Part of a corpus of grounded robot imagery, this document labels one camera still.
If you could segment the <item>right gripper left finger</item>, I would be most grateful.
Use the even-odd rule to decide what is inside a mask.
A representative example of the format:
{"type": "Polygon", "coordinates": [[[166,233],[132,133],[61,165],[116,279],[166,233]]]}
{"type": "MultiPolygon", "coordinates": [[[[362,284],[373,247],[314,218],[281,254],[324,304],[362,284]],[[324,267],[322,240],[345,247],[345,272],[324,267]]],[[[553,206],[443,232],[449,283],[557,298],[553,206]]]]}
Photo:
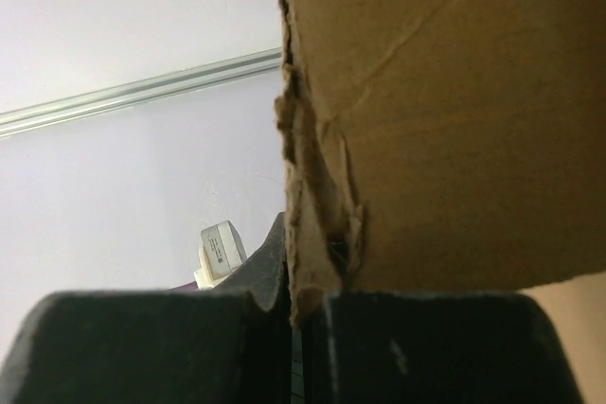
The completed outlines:
{"type": "Polygon", "coordinates": [[[290,331],[249,292],[62,292],[23,321],[5,403],[287,403],[290,331]]]}

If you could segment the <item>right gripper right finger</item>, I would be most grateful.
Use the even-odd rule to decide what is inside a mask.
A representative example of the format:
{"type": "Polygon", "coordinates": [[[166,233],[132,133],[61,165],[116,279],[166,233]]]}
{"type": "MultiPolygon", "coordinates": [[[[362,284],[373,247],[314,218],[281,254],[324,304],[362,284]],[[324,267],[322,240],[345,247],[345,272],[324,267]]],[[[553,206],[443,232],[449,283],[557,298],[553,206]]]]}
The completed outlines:
{"type": "Polygon", "coordinates": [[[550,319],[519,293],[332,293],[302,327],[309,403],[580,403],[550,319]]]}

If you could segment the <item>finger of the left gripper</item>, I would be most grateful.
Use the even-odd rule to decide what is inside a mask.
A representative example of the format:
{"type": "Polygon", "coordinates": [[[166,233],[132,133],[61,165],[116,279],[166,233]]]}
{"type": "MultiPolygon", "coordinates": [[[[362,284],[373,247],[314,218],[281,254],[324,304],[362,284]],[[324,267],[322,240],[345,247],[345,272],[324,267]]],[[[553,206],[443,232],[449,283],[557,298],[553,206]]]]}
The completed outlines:
{"type": "Polygon", "coordinates": [[[287,282],[284,213],[280,212],[261,246],[216,288],[250,294],[263,311],[271,310],[287,282]]]}

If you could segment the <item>brown cardboard box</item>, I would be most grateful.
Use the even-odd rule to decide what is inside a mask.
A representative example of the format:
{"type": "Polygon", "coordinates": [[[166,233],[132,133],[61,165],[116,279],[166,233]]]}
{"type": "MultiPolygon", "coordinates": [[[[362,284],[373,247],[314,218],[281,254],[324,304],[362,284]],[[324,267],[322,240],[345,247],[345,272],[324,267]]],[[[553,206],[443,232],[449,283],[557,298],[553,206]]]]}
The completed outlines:
{"type": "Polygon", "coordinates": [[[279,0],[291,320],[605,268],[605,0],[279,0]]]}

